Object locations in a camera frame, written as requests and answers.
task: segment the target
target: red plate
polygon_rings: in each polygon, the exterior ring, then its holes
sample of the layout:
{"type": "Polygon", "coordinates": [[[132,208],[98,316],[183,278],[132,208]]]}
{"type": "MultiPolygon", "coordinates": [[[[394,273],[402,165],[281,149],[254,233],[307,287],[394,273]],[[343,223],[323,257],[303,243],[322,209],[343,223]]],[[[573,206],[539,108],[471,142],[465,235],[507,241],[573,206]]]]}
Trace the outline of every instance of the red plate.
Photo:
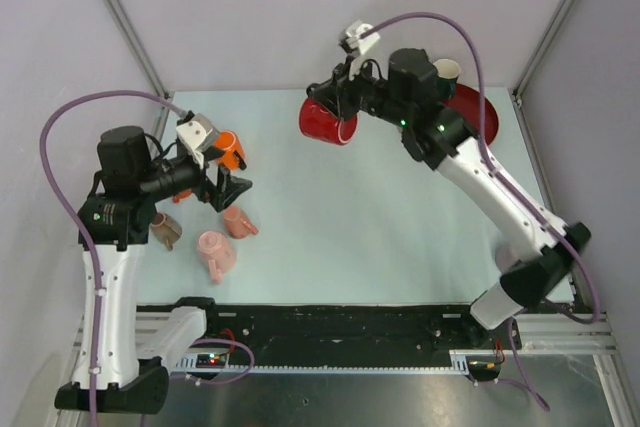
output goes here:
{"type": "MultiPolygon", "coordinates": [[[[476,130],[480,130],[480,104],[479,104],[478,91],[467,87],[466,85],[458,84],[456,86],[456,95],[447,102],[451,107],[460,112],[464,117],[473,125],[476,130]]],[[[485,116],[486,123],[484,126],[484,133],[487,139],[487,144],[493,142],[498,135],[498,127],[500,122],[498,121],[498,113],[495,107],[489,99],[485,97],[485,116]]]]}

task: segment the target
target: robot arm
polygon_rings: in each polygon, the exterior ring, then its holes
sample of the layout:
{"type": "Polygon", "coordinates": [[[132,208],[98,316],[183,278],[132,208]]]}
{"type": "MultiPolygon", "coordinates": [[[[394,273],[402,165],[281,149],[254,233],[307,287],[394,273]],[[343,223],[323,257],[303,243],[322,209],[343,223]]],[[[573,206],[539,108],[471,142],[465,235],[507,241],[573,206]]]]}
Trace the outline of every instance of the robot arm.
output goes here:
{"type": "Polygon", "coordinates": [[[216,184],[207,177],[208,162],[224,152],[213,147],[219,132],[206,117],[190,113],[176,130],[177,155],[172,159],[152,160],[140,127],[119,127],[101,136],[102,170],[96,179],[104,193],[96,193],[96,183],[78,212],[96,244],[101,302],[96,302],[93,263],[80,237],[86,282],[82,346],[72,381],[56,395],[58,409],[89,410],[94,378],[98,411],[157,413],[168,392],[171,370],[205,333],[205,312],[179,307],[151,339],[135,345],[136,280],[156,202],[191,189],[201,202],[220,212],[252,186],[231,176],[222,164],[216,184]],[[91,369],[96,333],[99,367],[91,369]]]}
{"type": "Polygon", "coordinates": [[[341,38],[347,52],[329,80],[311,84],[309,99],[336,117],[349,120],[364,111],[396,125],[411,157],[425,162],[460,187],[491,218],[507,238],[518,262],[471,305],[471,314],[486,329],[494,329],[523,308],[534,308],[569,273],[570,253],[550,235],[559,232],[581,251],[590,238],[581,223],[572,226],[545,210],[524,192],[492,154],[490,171],[480,155],[478,134],[455,109],[441,103],[437,69],[424,50],[400,49],[389,57],[388,79],[373,76],[366,59],[377,34],[359,36],[371,28],[357,22],[341,38]],[[500,172],[543,214],[541,224],[494,174],[500,172]]]}

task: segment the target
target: red cup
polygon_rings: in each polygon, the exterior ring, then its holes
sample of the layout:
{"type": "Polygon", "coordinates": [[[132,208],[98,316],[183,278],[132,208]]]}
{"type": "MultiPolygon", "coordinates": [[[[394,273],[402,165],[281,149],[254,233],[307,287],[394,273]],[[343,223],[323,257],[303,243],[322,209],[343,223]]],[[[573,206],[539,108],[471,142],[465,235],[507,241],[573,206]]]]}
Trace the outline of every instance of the red cup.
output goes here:
{"type": "Polygon", "coordinates": [[[312,139],[330,144],[345,145],[353,138],[358,127],[358,115],[342,120],[313,99],[302,104],[299,118],[300,132],[312,139]]]}

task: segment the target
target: gray wall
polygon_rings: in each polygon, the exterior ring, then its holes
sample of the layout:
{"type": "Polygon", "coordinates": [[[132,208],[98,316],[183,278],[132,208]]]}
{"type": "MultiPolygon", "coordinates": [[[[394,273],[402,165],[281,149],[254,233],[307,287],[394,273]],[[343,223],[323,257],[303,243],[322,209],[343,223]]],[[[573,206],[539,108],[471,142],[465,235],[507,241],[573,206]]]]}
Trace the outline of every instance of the gray wall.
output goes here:
{"type": "MultiPolygon", "coordinates": [[[[450,15],[478,44],[490,85],[513,86],[560,0],[122,0],[170,90],[304,88],[344,59],[341,29],[413,10],[450,15]]],[[[458,34],[437,22],[385,30],[376,57],[424,46],[458,59],[475,83],[458,34]]]]}
{"type": "MultiPolygon", "coordinates": [[[[64,102],[112,88],[149,90],[102,0],[0,0],[0,426],[51,415],[84,305],[77,231],[45,181],[40,129],[64,102]]],[[[54,127],[54,172],[80,206],[100,133],[152,124],[146,103],[80,107],[54,127]]]]}
{"type": "Polygon", "coordinates": [[[640,397],[640,0],[581,0],[525,91],[560,214],[586,258],[640,397]]]}

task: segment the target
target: orange cup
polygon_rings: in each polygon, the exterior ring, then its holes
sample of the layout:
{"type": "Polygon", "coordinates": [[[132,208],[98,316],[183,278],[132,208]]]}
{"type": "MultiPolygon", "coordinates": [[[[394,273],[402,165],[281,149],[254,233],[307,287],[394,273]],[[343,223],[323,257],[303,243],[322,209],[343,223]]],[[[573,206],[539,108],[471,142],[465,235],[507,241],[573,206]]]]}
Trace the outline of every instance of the orange cup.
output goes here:
{"type": "Polygon", "coordinates": [[[223,130],[220,132],[220,136],[213,143],[214,146],[224,150],[224,155],[216,160],[218,164],[226,165],[229,170],[247,168],[245,162],[244,149],[240,143],[240,139],[230,130],[223,130]]]}

